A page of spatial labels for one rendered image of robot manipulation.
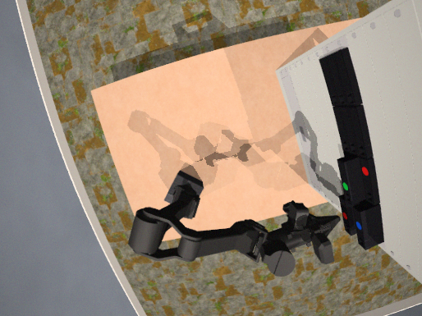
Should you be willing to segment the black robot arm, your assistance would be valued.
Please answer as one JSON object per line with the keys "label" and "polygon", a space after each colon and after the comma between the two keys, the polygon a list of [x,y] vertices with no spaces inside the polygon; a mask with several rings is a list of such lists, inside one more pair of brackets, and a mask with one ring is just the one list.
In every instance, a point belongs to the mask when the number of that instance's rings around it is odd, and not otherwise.
{"label": "black robot arm", "polygon": [[[294,270],[295,258],[278,229],[268,232],[252,219],[235,222],[223,229],[196,231],[185,227],[179,220],[195,218],[201,198],[191,185],[175,188],[173,201],[168,206],[161,209],[145,207],[136,211],[128,241],[135,253],[156,261],[180,259],[192,262],[198,257],[237,250],[256,263],[261,258],[277,277],[285,277]],[[291,227],[288,233],[302,235],[310,232],[308,227],[304,229],[309,209],[303,203],[292,200],[284,204],[282,210],[288,217],[284,223]],[[181,236],[179,245],[161,250],[158,247],[171,227]]]}

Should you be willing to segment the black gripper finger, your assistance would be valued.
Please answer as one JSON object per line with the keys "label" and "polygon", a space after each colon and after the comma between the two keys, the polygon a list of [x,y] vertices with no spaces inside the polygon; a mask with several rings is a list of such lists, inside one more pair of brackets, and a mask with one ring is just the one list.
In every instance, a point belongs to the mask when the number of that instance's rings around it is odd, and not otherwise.
{"label": "black gripper finger", "polygon": [[322,216],[322,217],[318,217],[318,216],[315,216],[315,215],[309,213],[309,216],[308,217],[310,218],[310,220],[312,221],[312,224],[314,225],[314,220],[317,220],[319,222],[322,222],[322,221],[328,220],[330,218],[339,217],[339,216],[337,215],[337,216]]}
{"label": "black gripper finger", "polygon": [[332,229],[340,222],[340,220],[340,217],[330,218],[322,222],[314,220],[314,224],[319,227],[321,233],[323,232],[325,236],[328,236]]}

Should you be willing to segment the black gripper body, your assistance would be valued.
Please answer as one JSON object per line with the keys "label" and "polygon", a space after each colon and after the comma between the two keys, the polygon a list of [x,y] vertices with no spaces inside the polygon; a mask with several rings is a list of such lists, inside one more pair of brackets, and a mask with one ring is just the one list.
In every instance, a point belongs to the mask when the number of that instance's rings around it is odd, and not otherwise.
{"label": "black gripper body", "polygon": [[309,217],[307,217],[307,223],[304,229],[308,226],[310,232],[302,235],[292,235],[291,233],[288,233],[287,230],[291,229],[291,227],[286,226],[285,223],[281,224],[282,228],[279,228],[278,230],[281,232],[282,238],[288,249],[294,253],[296,252],[296,247],[301,245],[307,245],[307,247],[310,247],[311,243],[313,243],[314,253],[317,255],[321,263],[329,264],[335,262],[330,240],[321,233],[316,224],[312,224]]}

